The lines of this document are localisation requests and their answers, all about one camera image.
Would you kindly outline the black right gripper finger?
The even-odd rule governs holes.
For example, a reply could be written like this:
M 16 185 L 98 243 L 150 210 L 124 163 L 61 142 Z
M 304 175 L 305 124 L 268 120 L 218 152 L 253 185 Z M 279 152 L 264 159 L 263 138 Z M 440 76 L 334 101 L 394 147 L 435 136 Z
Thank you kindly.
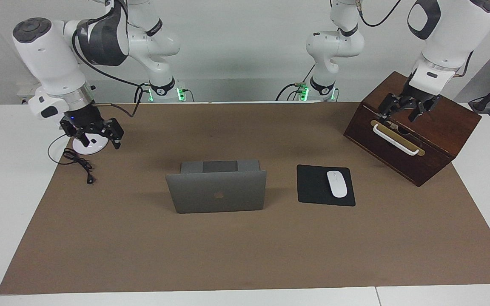
M 90 145 L 90 141 L 85 134 L 86 132 L 91 131 L 93 123 L 76 125 L 70 121 L 60 121 L 60 127 L 63 129 L 66 136 L 79 140 L 84 147 Z
M 116 118 L 110 118 L 102 122 L 100 135 L 107 138 L 115 149 L 120 149 L 121 140 L 124 136 L 124 130 L 120 126 Z

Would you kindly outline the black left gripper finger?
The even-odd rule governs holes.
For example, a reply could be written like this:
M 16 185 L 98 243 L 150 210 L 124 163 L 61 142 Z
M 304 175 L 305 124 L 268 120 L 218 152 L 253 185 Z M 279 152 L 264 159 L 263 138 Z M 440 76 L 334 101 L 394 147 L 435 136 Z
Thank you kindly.
M 433 108 L 434 102 L 414 102 L 414 109 L 409 115 L 409 121 L 415 122 L 424 112 L 429 112 Z
M 378 106 L 380 120 L 388 120 L 394 113 L 401 112 L 402 105 L 400 102 L 401 96 L 388 94 Z

